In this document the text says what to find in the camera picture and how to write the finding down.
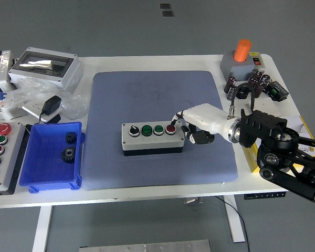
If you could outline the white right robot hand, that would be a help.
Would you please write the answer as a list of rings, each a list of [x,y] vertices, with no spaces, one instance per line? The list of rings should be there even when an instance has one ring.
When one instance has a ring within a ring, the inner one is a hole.
[[[193,144],[208,144],[214,141],[215,135],[220,134],[225,140],[232,142],[232,124],[234,119],[228,118],[228,113],[208,103],[176,113],[171,121],[183,119],[188,126],[182,126],[185,137]]]

